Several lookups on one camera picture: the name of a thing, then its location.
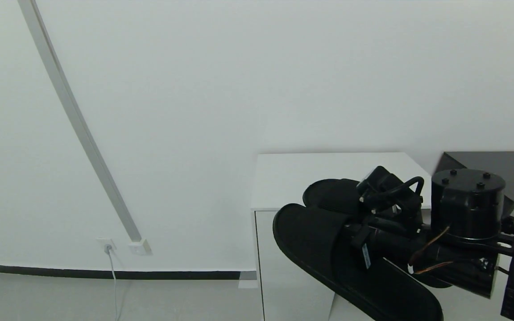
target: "baseboard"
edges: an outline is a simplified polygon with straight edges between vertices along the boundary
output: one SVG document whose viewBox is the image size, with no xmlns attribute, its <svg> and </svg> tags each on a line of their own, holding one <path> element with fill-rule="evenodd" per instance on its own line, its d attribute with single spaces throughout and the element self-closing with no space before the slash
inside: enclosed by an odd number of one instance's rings
<svg viewBox="0 0 514 321">
<path fill-rule="evenodd" d="M 55 278 L 112 279 L 110 271 L 61 270 L 56 268 L 36 268 L 1 266 L 0 273 L 23 276 L 53 276 Z M 120 280 L 239 280 L 239 271 L 212 272 L 116 272 Z"/>
</svg>

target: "black slipper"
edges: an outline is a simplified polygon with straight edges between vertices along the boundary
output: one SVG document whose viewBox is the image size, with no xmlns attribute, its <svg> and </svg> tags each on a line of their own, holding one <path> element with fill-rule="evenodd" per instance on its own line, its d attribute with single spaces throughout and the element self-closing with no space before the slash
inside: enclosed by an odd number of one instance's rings
<svg viewBox="0 0 514 321">
<path fill-rule="evenodd" d="M 306 207 L 318 207 L 343 214 L 355 214 L 358 211 L 359 195 L 356 186 L 359 181 L 351 179 L 323 179 L 312 183 L 303 193 L 303 203 Z M 378 213 L 379 217 L 392 217 L 392 210 Z M 396 266 L 408 272 L 407 264 L 394 262 Z M 426 274 L 414 275 L 416 280 L 427 286 L 435 288 L 448 288 L 451 284 L 445 283 Z"/>
<path fill-rule="evenodd" d="M 280 250 L 300 268 L 376 321 L 442 321 L 436 297 L 390 262 L 375 259 L 361 270 L 341 234 L 348 215 L 297 204 L 275 215 Z"/>
</svg>

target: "cylindrical motor housing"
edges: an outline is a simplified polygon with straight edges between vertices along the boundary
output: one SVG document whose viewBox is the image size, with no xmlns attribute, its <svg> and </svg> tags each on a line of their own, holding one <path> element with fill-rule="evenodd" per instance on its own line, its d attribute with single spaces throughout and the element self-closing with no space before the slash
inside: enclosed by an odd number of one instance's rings
<svg viewBox="0 0 514 321">
<path fill-rule="evenodd" d="M 431 228 L 463 242 L 483 242 L 499 234 L 505 180 L 480 170 L 445 170 L 432 176 Z"/>
</svg>

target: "white cord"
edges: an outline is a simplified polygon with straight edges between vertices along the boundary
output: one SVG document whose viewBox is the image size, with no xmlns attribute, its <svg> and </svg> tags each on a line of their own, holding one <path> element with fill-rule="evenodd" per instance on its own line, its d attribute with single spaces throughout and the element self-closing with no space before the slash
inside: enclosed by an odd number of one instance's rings
<svg viewBox="0 0 514 321">
<path fill-rule="evenodd" d="M 112 264 L 112 256 L 110 256 L 110 250 L 112 250 L 112 246 L 107 245 L 104 247 L 104 252 L 108 254 L 108 258 L 110 260 L 112 278 L 114 279 L 114 321 L 118 321 L 120 315 L 118 315 L 118 300 L 116 299 L 116 275 L 114 274 L 114 264 Z"/>
</svg>

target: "white tile floor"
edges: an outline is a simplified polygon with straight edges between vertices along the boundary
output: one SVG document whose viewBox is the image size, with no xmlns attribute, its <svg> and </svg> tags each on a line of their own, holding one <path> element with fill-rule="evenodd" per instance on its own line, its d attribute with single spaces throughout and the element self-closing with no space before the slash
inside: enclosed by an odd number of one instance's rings
<svg viewBox="0 0 514 321">
<path fill-rule="evenodd" d="M 112 321 L 112 280 L 0 274 L 0 321 Z M 120 321 L 259 321 L 238 281 L 119 280 Z"/>
</svg>

